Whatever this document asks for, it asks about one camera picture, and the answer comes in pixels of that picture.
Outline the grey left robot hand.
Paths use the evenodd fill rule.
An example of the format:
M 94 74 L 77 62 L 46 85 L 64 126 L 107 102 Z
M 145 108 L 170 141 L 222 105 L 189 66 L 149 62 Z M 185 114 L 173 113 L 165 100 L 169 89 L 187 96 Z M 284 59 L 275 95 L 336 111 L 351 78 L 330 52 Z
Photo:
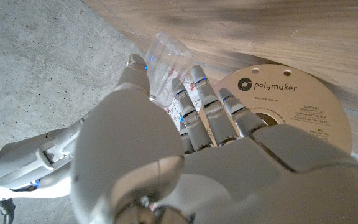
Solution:
M 358 162 L 301 129 L 263 121 L 226 90 L 213 106 L 217 146 L 149 100 L 144 59 L 129 57 L 117 87 L 93 108 L 73 157 L 80 223 L 358 223 Z

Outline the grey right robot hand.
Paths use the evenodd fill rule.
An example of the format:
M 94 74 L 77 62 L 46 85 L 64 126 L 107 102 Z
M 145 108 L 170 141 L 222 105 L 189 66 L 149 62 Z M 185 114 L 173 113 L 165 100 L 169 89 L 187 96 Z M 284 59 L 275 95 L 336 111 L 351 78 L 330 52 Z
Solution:
M 71 126 L 6 144 L 0 150 L 0 200 L 70 194 L 70 161 L 86 116 Z

